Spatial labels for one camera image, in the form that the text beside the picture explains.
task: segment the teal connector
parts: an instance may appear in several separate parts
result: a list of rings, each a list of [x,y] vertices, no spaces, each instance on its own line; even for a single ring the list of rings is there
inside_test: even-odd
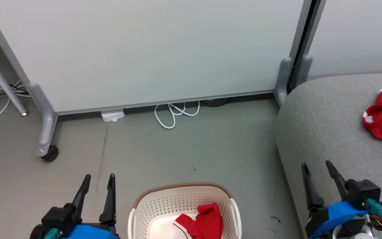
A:
[[[59,239],[60,233],[58,229],[52,228],[49,233],[44,237],[44,239]]]
[[[379,204],[374,199],[369,198],[365,202],[365,208],[369,213],[378,216],[382,221],[382,205],[381,204]]]

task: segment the brown basket rim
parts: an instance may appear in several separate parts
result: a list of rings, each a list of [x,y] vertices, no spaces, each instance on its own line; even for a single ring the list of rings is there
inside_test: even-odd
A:
[[[178,188],[186,188],[186,187],[214,187],[222,190],[229,198],[232,198],[232,193],[229,192],[228,189],[226,189],[224,186],[217,184],[217,183],[178,183],[178,184],[172,184],[172,185],[166,185],[166,186],[161,186],[153,189],[149,189],[145,192],[143,192],[136,200],[134,203],[134,206],[132,207],[133,209],[136,209],[138,207],[138,203],[144,198],[146,195],[158,192],[158,191],[163,191],[166,189],[178,189]]]

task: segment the whiteboard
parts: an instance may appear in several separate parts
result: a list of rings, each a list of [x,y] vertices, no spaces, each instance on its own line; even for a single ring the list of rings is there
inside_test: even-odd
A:
[[[382,73],[382,1],[327,0],[309,55],[308,80]]]
[[[56,112],[275,88],[303,0],[0,0]]]

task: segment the blue robot arm part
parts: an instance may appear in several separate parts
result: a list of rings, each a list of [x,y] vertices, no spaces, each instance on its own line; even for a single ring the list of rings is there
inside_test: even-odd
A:
[[[81,213],[91,175],[86,175],[72,203],[52,207],[31,232],[30,239],[120,239],[116,233],[116,186],[111,174],[107,197],[99,223],[82,223]]]
[[[370,180],[345,181],[331,161],[326,161],[328,173],[338,188],[341,201],[324,206],[311,179],[306,163],[302,163],[303,182],[306,192],[309,220],[306,223],[306,235],[309,238],[328,238],[332,231],[341,225],[337,238],[348,238],[358,234],[364,225],[370,229],[382,230],[382,202],[378,202],[381,189]],[[369,215],[368,223],[358,216]]]

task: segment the white stripe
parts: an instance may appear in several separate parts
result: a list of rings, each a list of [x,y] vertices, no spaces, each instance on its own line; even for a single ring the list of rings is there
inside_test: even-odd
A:
[[[188,234],[185,227],[182,227],[177,221],[173,223],[173,230],[169,235],[168,239],[192,239],[191,235]]]
[[[378,92],[378,94],[381,93],[381,91],[382,91],[382,89]]]
[[[366,113],[366,112],[363,112],[363,117],[365,118],[365,121],[367,123],[373,123],[374,122],[373,117],[371,115],[368,116],[368,113]]]

